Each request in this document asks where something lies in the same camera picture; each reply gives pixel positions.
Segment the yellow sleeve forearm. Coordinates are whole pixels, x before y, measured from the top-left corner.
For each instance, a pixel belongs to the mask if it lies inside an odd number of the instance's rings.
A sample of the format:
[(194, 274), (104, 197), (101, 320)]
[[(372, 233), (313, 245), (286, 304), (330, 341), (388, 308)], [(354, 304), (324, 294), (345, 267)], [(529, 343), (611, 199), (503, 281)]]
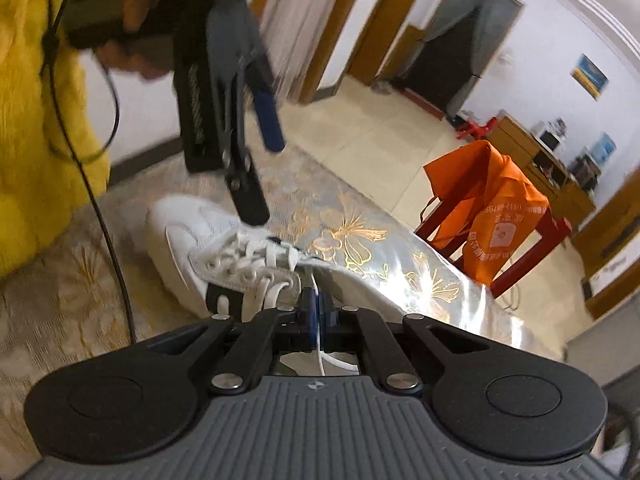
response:
[(60, 45), (54, 81), (41, 70), (48, 14), (61, 1), (1, 0), (2, 274), (48, 247), (90, 193), (105, 191), (110, 173), (105, 156), (82, 169), (66, 162), (70, 150), (86, 157), (99, 142), (77, 53)]

